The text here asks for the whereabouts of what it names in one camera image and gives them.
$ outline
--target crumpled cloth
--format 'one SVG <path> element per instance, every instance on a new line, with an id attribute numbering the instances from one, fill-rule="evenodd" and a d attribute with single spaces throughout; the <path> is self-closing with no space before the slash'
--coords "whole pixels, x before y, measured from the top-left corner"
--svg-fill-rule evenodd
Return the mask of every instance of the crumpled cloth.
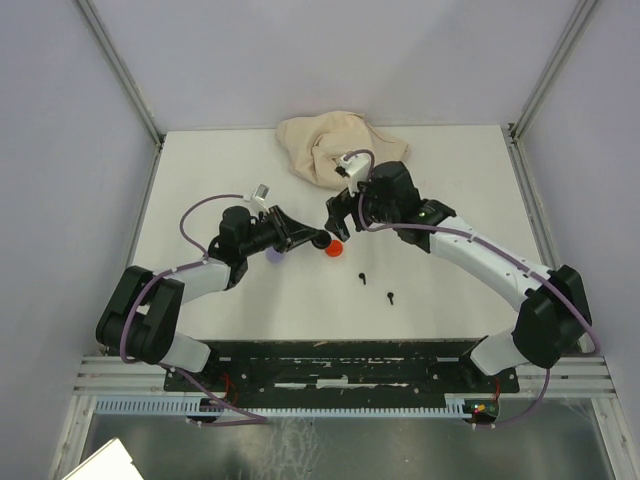
<path id="1" fill-rule="evenodd" d="M 285 120 L 276 128 L 276 138 L 287 149 L 291 171 L 320 187 L 342 190 L 346 179 L 335 172 L 341 156 L 367 148 L 376 165 L 399 161 L 407 153 L 407 142 L 381 132 L 352 112 L 329 112 L 317 117 Z"/>

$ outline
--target purple sphere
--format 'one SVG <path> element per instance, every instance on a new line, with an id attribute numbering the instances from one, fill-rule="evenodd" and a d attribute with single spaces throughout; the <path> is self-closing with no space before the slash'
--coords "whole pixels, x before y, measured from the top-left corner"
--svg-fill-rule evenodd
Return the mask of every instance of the purple sphere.
<path id="1" fill-rule="evenodd" d="M 284 259 L 284 253 L 278 253 L 272 247 L 267 248 L 265 255 L 271 263 L 280 263 Z"/>

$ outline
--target white enclosure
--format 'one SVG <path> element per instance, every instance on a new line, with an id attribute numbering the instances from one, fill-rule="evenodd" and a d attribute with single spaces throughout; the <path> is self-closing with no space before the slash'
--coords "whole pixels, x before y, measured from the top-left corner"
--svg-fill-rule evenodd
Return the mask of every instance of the white enclosure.
<path id="1" fill-rule="evenodd" d="M 163 132 L 515 122 L 575 0 L 97 0 Z"/>
<path id="2" fill-rule="evenodd" d="M 583 274 L 636 439 L 640 3 L 603 2 L 524 137 L 562 261 Z"/>
<path id="3" fill-rule="evenodd" d="M 251 188 L 266 177 L 269 203 L 321 222 L 320 210 L 290 201 L 310 187 L 286 171 L 270 130 L 185 130 L 273 128 L 286 118 L 338 109 L 394 126 L 409 141 L 407 165 L 424 196 L 451 203 L 509 249 L 536 261 L 540 252 L 544 262 L 581 272 L 617 390 L 605 388 L 605 375 L 602 398 L 620 395 L 640 441 L 637 1 L 27 0 L 5 5 L 0 27 L 0 425 L 10 439 L 0 453 L 3 477 L 60 473 L 49 470 L 56 442 L 78 420 L 63 425 L 64 414 L 82 356 L 97 352 L 95 325 L 123 268 L 132 261 L 168 267 L 196 253 L 180 243 L 176 215 L 223 186 Z M 206 174 L 187 175 L 189 168 Z M 308 195 L 320 208 L 331 192 L 315 192 Z M 508 208 L 493 214 L 502 202 Z M 200 240 L 214 233 L 219 208 L 209 210 L 210 226 L 204 217 L 191 225 Z M 334 294 L 355 291 L 345 279 L 363 252 L 378 258 L 397 248 L 400 265 L 391 268 L 413 267 L 413 251 L 390 232 L 379 235 L 347 244 L 346 254 L 359 253 L 336 266 Z M 296 253 L 286 260 L 299 269 Z M 282 281 L 263 260 L 251 268 Z M 311 261 L 330 275 L 328 260 L 321 260 Z M 380 271 L 389 268 L 377 261 Z M 448 314 L 456 321 L 441 329 L 417 326 L 407 319 L 423 305 L 399 299 L 393 315 L 400 336 L 477 337 L 515 319 L 466 273 L 438 259 L 423 261 L 444 279 L 437 283 L 435 270 L 425 277 L 433 287 L 429 318 Z M 256 325 L 202 320 L 211 307 L 233 316 L 245 296 L 263 288 L 258 278 L 229 292 L 226 307 L 219 298 L 194 302 L 180 328 L 194 336 L 220 328 L 227 338 L 390 334 L 375 306 L 366 313 L 378 323 L 362 335 L 362 323 L 356 331 L 279 317 L 254 335 Z M 406 280 L 394 280 L 393 288 L 419 295 L 415 275 Z M 280 295 L 278 285 L 269 285 L 273 296 Z M 298 296 L 309 287 L 290 285 Z M 384 299 L 387 287 L 379 288 Z M 459 302 L 448 302 L 456 288 Z M 304 303 L 295 305 L 297 315 Z M 281 314 L 274 305 L 271 313 Z M 460 317 L 476 305 L 468 328 Z M 335 319 L 336 312 L 328 313 Z M 621 472 L 633 470 L 633 442 L 611 401 L 609 410 L 594 408 L 616 477 L 631 478 Z M 83 404 L 74 399 L 74 405 Z M 56 461 L 69 448 L 60 444 Z"/>

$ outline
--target metal floor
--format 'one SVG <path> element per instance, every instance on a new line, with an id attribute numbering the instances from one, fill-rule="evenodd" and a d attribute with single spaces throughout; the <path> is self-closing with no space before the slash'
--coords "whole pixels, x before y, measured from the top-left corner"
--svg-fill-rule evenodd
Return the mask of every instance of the metal floor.
<path id="1" fill-rule="evenodd" d="M 529 401 L 503 400 L 507 418 Z M 459 420 L 278 418 L 201 428 L 161 416 L 94 415 L 83 458 L 122 440 L 145 480 L 613 479 L 589 400 L 548 400 L 500 430 Z"/>

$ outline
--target metal frame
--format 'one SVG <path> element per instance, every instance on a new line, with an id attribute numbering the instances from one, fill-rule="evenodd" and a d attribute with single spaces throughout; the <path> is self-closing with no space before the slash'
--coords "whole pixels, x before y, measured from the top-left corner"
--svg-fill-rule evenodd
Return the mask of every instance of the metal frame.
<path id="1" fill-rule="evenodd" d="M 131 76 L 129 69 L 113 46 L 113 42 L 111 38 L 109 38 L 107 30 L 98 16 L 98 11 L 93 5 L 93 2 L 91 0 L 73 0 L 73 2 L 76 4 L 87 27 L 89 27 L 89 30 L 93 33 L 96 44 L 100 47 L 100 50 L 102 50 L 105 60 L 113 70 L 125 95 L 129 101 L 131 101 L 136 113 L 147 129 L 147 133 L 149 133 L 149 136 L 156 145 L 161 145 L 163 135 L 153 121 L 151 108 L 142 98 L 142 94 Z"/>
<path id="2" fill-rule="evenodd" d="M 521 391 L 503 393 L 501 398 L 533 399 L 544 381 L 544 369 L 523 365 L 516 369 Z M 547 398 L 590 398 L 594 401 L 598 424 L 603 432 L 607 453 L 617 478 L 636 478 L 635 450 L 621 417 L 613 382 L 601 357 L 564 358 L 552 369 Z M 50 478 L 62 478 L 79 465 L 89 426 L 94 413 L 132 414 L 141 410 L 147 415 L 183 415 L 193 413 L 195 402 L 206 398 L 199 392 L 166 392 L 166 371 L 159 366 L 138 363 L 127 365 L 119 357 L 85 357 L 76 379 L 73 398 L 56 451 Z M 213 392 L 222 396 L 223 392 Z M 261 409 L 271 417 L 430 417 L 462 418 L 456 405 L 463 399 L 490 398 L 490 394 L 449 394 L 448 407 L 442 411 L 428 409 L 359 409 L 320 412 L 310 409 Z"/>
<path id="3" fill-rule="evenodd" d="M 522 138 L 531 126 L 531 122 L 536 113 L 538 113 L 538 110 L 540 110 L 542 102 L 549 94 L 549 90 L 567 63 L 571 52 L 587 28 L 589 21 L 593 18 L 593 14 L 599 4 L 600 0 L 580 0 L 578 2 L 540 78 L 533 87 L 533 91 L 524 105 L 520 118 L 511 128 L 511 133 L 516 142 Z"/>
<path id="4" fill-rule="evenodd" d="M 142 222 L 144 221 L 144 216 L 147 213 L 147 206 L 149 205 L 151 190 L 153 190 L 153 183 L 155 182 L 156 173 L 158 172 L 158 163 L 160 162 L 160 155 L 162 154 L 163 146 L 164 144 L 156 144 L 156 149 L 153 154 L 153 165 L 151 166 L 151 170 L 149 171 L 149 178 L 147 180 L 146 188 L 144 190 L 144 196 L 140 204 L 140 212 L 138 213 L 138 219 L 136 221 L 133 237 L 131 238 L 131 243 L 129 244 L 129 253 L 127 254 L 127 265 L 131 265 L 133 263 L 133 257 L 135 255 L 135 251 L 138 246 L 138 240 L 140 240 L 140 232 L 142 231 Z"/>
<path id="5" fill-rule="evenodd" d="M 151 109 L 144 102 L 128 68 L 116 52 L 92 1 L 74 0 L 74 3 L 94 34 L 94 38 L 105 54 L 106 61 L 113 69 L 117 81 L 121 84 L 124 93 L 132 102 L 150 137 L 158 147 L 154 159 L 154 167 L 149 179 L 149 186 L 140 212 L 140 219 L 132 241 L 131 252 L 133 252 L 153 185 L 163 135 L 155 125 Z M 509 130 L 505 130 L 507 149 L 540 257 L 545 264 L 552 267 L 557 267 L 560 264 L 559 257 L 549 232 L 539 197 L 535 191 L 521 139 L 540 110 L 554 81 L 567 63 L 600 3 L 600 0 L 578 1 L 540 78 L 524 105 L 520 118 Z M 521 392 L 518 394 L 503 394 L 504 398 L 533 398 L 537 396 L 542 386 L 544 371 L 531 365 L 525 365 L 518 367 L 517 372 Z M 199 401 L 199 398 L 203 397 L 196 392 L 165 392 L 163 390 L 164 375 L 165 371 L 156 366 L 146 364 L 125 365 L 119 359 L 110 357 L 86 357 L 74 386 L 69 412 L 49 477 L 62 478 L 79 464 L 96 405 L 108 396 L 125 396 L 128 399 L 139 398 L 145 405 L 158 405 L 163 402 L 172 404 L 173 401 L 178 399 L 183 399 L 183 403 L 189 403 L 193 399 L 198 398 Z M 552 377 L 546 396 L 549 398 L 590 398 L 616 478 L 625 480 L 640 479 L 640 462 L 637 450 L 633 445 L 604 358 L 562 359 L 552 369 Z M 468 395 L 464 394 L 446 396 L 448 401 L 453 403 L 455 403 L 456 399 L 466 397 Z M 482 395 L 475 394 L 473 398 L 479 399 L 482 398 Z M 274 411 L 269 413 L 279 415 L 283 412 Z M 284 413 L 308 416 L 317 412 L 289 411 Z M 366 412 L 367 415 L 380 413 L 375 411 Z M 400 416 L 407 413 L 415 414 L 415 412 L 391 412 L 391 415 Z"/>

